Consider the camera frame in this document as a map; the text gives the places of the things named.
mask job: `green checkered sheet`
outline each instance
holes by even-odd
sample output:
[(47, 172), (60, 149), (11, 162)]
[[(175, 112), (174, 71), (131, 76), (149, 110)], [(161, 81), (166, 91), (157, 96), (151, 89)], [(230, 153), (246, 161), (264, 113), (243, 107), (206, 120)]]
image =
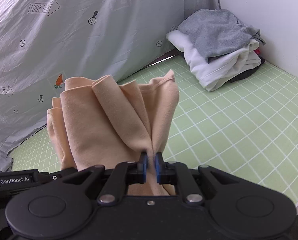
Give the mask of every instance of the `green checkered sheet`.
[[(249, 78), (207, 92), (176, 56), (120, 83), (147, 83), (169, 69), (175, 73), (180, 99), (164, 159), (189, 168), (211, 165), (283, 192), (298, 204), (298, 79), (265, 63)], [(15, 171), (60, 169), (46, 128), (11, 156)]]

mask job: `peach fabric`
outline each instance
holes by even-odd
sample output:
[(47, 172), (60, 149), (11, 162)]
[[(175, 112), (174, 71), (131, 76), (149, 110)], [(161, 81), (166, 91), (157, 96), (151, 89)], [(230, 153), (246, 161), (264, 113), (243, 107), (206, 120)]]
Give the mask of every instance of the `peach fabric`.
[(179, 100), (170, 70), (148, 84), (117, 85), (112, 76), (96, 81), (73, 77), (47, 110), (47, 130), (61, 168), (79, 171), (95, 164), (107, 169), (148, 155), (147, 183), (129, 187), (130, 195), (167, 195), (156, 181), (154, 154), (163, 151)]

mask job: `white garment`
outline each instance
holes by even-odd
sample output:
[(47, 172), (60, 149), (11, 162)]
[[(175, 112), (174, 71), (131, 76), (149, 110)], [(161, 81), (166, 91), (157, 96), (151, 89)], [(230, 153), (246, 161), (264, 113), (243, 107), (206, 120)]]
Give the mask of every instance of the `white garment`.
[(214, 59), (210, 63), (199, 54), (188, 35), (175, 30), (167, 34), (167, 39), (179, 51), (184, 52), (190, 71), (207, 91), (218, 89), (231, 78), (261, 63), (261, 59), (254, 52), (259, 47), (255, 39), (251, 39), (243, 48)]

